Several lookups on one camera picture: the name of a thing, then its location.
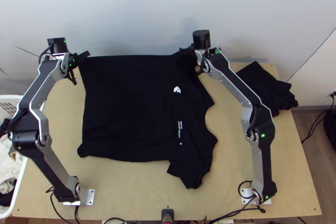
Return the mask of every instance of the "white laundry basket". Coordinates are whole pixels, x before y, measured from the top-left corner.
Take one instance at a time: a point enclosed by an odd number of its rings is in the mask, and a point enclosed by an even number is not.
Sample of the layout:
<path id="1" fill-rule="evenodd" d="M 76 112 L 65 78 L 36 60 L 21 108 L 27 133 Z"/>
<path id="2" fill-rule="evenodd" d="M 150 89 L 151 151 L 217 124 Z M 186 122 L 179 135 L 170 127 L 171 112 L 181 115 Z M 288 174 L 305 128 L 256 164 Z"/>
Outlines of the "white laundry basket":
<path id="1" fill-rule="evenodd" d="M 13 117 L 16 112 L 16 106 L 21 98 L 22 95 L 0 95 L 0 123 L 2 123 L 5 118 Z M 10 206 L 6 212 L 0 213 L 0 219 L 5 219 L 12 214 L 16 197 L 18 195 L 18 190 L 24 175 L 24 170 L 26 168 L 27 160 L 27 157 L 24 157 L 22 160 L 22 166 L 14 188 L 12 202 L 10 203 Z"/>

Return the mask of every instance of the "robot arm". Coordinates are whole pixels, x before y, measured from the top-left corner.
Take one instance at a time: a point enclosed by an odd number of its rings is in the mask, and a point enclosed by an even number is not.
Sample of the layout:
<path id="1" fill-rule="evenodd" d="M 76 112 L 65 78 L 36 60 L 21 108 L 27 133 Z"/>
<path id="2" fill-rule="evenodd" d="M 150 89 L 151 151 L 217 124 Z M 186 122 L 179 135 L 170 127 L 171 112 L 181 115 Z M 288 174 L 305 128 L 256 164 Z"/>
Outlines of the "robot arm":
<path id="1" fill-rule="evenodd" d="M 54 186 L 53 193 L 65 205 L 92 205 L 95 191 L 81 187 L 76 177 L 70 176 L 51 148 L 48 118 L 40 111 L 54 84 L 68 78 L 76 84 L 72 70 L 78 61 L 89 56 L 70 54 L 64 38 L 48 39 L 49 47 L 40 57 L 39 75 L 24 94 L 9 123 L 13 146 L 31 158 Z"/>
<path id="2" fill-rule="evenodd" d="M 201 70 L 211 78 L 218 79 L 243 106 L 241 123 L 245 139 L 251 145 L 255 175 L 251 187 L 259 199 L 256 201 L 259 205 L 277 192 L 271 171 L 270 145 L 275 126 L 270 109 L 230 69 L 229 61 L 220 49 L 211 47 L 209 30 L 195 31 L 193 39 L 194 43 L 186 50 L 195 53 Z"/>

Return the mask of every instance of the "wooden table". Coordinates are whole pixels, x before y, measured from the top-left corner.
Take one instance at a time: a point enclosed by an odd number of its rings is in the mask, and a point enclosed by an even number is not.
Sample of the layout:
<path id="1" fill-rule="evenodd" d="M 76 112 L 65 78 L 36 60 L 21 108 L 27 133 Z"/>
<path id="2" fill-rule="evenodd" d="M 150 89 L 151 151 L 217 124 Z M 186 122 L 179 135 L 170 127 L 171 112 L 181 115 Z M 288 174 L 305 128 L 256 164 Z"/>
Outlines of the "wooden table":
<path id="1" fill-rule="evenodd" d="M 246 65 L 232 63 L 231 68 L 238 71 Z M 278 78 L 275 65 L 262 66 Z M 252 155 L 240 122 L 242 106 L 219 81 L 205 74 L 199 77 L 215 102 L 205 120 L 218 143 L 213 151 L 211 171 L 203 178 L 203 184 L 196 190 L 187 190 L 179 178 L 166 173 L 168 161 L 130 163 L 78 157 L 85 90 L 77 69 L 75 75 L 77 86 L 68 80 L 56 83 L 48 97 L 45 114 L 49 118 L 52 147 L 69 174 L 76 175 L 86 188 L 96 190 L 94 205 L 80 207 L 81 219 L 159 220 L 161 210 L 168 206 L 174 209 L 176 220 L 202 219 L 204 215 L 215 219 L 242 208 L 237 187 L 240 182 L 253 178 Z M 104 106 L 97 104 L 97 109 L 103 110 Z M 263 206 L 266 213 L 246 211 L 236 219 L 321 214 L 291 112 L 281 111 L 274 123 L 272 174 L 278 192 L 272 198 L 272 205 Z M 29 161 L 13 215 L 58 218 L 45 193 L 49 187 L 50 183 Z M 74 218 L 73 206 L 62 206 L 54 201 L 63 217 Z"/>

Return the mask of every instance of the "white wall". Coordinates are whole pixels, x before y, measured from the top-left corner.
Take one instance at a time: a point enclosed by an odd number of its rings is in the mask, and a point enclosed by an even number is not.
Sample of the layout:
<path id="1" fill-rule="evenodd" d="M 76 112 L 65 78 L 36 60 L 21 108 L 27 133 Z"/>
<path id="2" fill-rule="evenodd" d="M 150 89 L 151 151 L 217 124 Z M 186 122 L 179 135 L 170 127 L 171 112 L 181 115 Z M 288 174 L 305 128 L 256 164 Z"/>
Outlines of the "white wall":
<path id="1" fill-rule="evenodd" d="M 0 0 L 0 67 L 34 77 L 49 37 L 71 52 L 168 54 L 210 29 L 232 59 L 276 63 L 287 80 L 336 27 L 336 0 Z"/>
<path id="2" fill-rule="evenodd" d="M 299 106 L 331 105 L 326 95 L 336 90 L 335 67 L 336 31 L 289 80 Z"/>

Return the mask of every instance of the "folded black shirt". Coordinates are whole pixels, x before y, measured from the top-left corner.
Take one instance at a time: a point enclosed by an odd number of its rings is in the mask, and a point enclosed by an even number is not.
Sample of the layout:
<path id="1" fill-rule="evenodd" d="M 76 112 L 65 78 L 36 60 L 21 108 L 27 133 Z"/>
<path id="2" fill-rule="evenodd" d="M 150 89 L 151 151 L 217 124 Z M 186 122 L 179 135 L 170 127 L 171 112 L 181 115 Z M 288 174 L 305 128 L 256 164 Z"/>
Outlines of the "folded black shirt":
<path id="1" fill-rule="evenodd" d="M 168 173 L 198 188 L 217 139 L 205 125 L 214 103 L 195 66 L 179 53 L 87 58 L 79 65 L 86 98 L 78 155 L 169 160 Z"/>
<path id="2" fill-rule="evenodd" d="M 273 117 L 279 115 L 279 110 L 298 106 L 295 95 L 289 91 L 291 84 L 277 80 L 258 62 L 244 67 L 237 75 L 260 97 L 262 103 L 271 110 Z"/>

